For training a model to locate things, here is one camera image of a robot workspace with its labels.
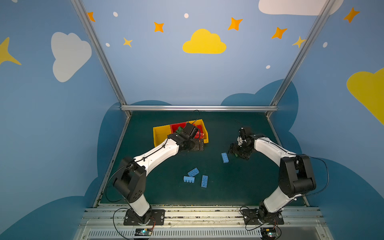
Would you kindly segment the blue lego brick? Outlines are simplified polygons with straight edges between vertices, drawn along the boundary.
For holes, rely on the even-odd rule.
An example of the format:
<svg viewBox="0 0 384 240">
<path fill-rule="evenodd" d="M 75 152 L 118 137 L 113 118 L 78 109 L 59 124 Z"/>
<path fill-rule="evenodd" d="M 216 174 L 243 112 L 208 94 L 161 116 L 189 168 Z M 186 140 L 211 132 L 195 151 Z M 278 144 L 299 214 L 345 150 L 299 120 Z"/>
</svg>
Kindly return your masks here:
<svg viewBox="0 0 384 240">
<path fill-rule="evenodd" d="M 221 156 L 222 156 L 222 160 L 223 160 L 224 164 L 229 162 L 229 158 L 228 158 L 227 153 L 221 153 Z"/>
<path fill-rule="evenodd" d="M 201 187 L 202 188 L 207 188 L 208 187 L 208 179 L 209 177 L 206 175 L 202 176 L 202 182 L 201 182 Z"/>
<path fill-rule="evenodd" d="M 194 169 L 192 169 L 191 171 L 188 172 L 188 176 L 189 177 L 195 177 L 199 173 L 200 173 L 200 171 L 198 170 L 198 168 L 194 168 Z"/>
</svg>

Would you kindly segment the dark green lego brick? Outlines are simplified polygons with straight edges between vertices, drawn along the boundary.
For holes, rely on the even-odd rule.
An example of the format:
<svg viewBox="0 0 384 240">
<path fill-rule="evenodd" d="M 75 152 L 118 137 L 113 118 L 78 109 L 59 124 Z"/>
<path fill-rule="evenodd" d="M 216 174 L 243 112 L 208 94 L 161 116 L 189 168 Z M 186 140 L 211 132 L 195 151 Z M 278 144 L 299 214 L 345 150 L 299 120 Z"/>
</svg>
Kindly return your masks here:
<svg viewBox="0 0 384 240">
<path fill-rule="evenodd" d="M 177 134 L 180 134 L 180 132 L 182 132 L 182 131 L 183 131 L 183 128 L 178 127 L 178 129 L 176 130 L 176 133 L 177 133 Z"/>
</svg>

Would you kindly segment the yellow bin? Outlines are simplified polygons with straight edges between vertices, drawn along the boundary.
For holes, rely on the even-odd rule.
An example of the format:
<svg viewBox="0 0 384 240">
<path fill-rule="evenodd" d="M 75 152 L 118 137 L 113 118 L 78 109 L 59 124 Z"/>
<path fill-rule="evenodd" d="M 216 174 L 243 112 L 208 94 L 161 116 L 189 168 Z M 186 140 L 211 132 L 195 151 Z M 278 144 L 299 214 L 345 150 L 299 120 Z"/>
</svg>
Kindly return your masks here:
<svg viewBox="0 0 384 240">
<path fill-rule="evenodd" d="M 164 140 L 168 138 L 168 135 L 172 133 L 170 125 L 159 126 L 153 128 L 154 146 L 159 146 Z"/>
<path fill-rule="evenodd" d="M 204 121 L 202 119 L 198 119 L 195 121 L 189 121 L 189 123 L 193 124 L 197 128 L 200 128 L 204 131 L 205 137 L 202 140 L 204 141 L 205 144 L 208 144 L 209 143 L 209 134 L 208 134 L 208 131 L 206 129 Z"/>
</svg>

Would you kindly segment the red bin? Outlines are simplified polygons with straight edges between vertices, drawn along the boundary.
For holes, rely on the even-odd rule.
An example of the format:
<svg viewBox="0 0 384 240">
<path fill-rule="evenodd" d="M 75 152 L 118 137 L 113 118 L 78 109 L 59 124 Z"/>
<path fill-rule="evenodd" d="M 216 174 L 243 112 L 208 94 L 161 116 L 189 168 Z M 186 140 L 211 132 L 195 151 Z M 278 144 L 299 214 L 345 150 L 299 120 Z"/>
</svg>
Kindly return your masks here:
<svg viewBox="0 0 384 240">
<path fill-rule="evenodd" d="M 172 134 L 176 133 L 176 130 L 178 129 L 178 127 L 181 127 L 184 129 L 186 127 L 186 125 L 187 125 L 187 122 L 171 124 L 170 127 L 171 127 Z"/>
</svg>

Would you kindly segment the large red lego brick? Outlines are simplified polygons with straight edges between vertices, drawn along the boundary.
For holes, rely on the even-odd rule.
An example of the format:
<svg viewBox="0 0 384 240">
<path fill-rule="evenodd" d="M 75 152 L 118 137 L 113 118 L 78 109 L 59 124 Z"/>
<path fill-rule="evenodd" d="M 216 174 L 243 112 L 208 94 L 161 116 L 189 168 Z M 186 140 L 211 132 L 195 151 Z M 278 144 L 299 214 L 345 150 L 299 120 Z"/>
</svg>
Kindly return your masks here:
<svg viewBox="0 0 384 240">
<path fill-rule="evenodd" d="M 198 128 L 198 131 L 195 135 L 195 139 L 204 139 L 204 137 L 205 137 L 204 131 Z"/>
</svg>

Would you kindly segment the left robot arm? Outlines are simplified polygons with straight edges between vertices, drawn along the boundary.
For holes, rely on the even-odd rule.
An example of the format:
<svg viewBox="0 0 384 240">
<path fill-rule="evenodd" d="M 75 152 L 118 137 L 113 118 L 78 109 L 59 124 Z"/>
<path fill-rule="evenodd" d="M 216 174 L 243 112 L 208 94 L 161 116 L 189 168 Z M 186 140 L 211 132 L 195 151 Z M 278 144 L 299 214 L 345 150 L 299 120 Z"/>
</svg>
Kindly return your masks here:
<svg viewBox="0 0 384 240">
<path fill-rule="evenodd" d="M 204 146 L 202 139 L 171 134 L 160 145 L 134 158 L 123 158 L 112 177 L 113 187 L 128 202 L 138 218 L 146 218 L 152 207 L 146 200 L 144 192 L 149 173 L 168 158 L 182 151 L 200 151 Z"/>
</svg>

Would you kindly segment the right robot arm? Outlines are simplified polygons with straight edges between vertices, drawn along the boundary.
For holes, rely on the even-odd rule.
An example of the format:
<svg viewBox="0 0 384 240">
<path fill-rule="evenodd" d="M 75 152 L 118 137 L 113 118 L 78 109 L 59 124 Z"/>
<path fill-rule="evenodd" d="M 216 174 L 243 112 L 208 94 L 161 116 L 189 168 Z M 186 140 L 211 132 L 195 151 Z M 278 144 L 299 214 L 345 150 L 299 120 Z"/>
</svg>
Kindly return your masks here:
<svg viewBox="0 0 384 240">
<path fill-rule="evenodd" d="M 261 222 L 277 217 L 290 202 L 316 189 L 309 156 L 290 152 L 269 138 L 257 135 L 239 136 L 229 150 L 229 153 L 246 160 L 253 152 L 264 154 L 279 167 L 278 187 L 259 205 L 258 219 Z"/>
</svg>

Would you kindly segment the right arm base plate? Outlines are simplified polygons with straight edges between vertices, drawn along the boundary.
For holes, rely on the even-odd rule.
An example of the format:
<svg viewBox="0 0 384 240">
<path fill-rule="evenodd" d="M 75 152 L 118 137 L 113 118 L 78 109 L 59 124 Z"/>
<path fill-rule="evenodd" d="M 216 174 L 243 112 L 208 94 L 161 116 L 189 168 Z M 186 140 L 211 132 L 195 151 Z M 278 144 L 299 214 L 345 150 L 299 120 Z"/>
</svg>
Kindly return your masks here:
<svg viewBox="0 0 384 240">
<path fill-rule="evenodd" d="M 285 223 L 281 211 L 269 213 L 259 209 L 242 208 L 240 213 L 246 225 L 283 225 Z"/>
</svg>

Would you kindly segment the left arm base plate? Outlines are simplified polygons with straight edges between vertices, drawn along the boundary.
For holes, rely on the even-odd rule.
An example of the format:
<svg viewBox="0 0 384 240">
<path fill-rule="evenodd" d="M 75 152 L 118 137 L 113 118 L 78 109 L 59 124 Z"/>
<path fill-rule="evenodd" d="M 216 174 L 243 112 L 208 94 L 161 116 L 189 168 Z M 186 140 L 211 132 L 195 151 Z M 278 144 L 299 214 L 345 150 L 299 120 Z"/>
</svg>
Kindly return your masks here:
<svg viewBox="0 0 384 240">
<path fill-rule="evenodd" d="M 165 210 L 149 209 L 143 216 L 137 215 L 132 209 L 127 210 L 124 218 L 124 226 L 163 226 L 165 220 Z"/>
</svg>

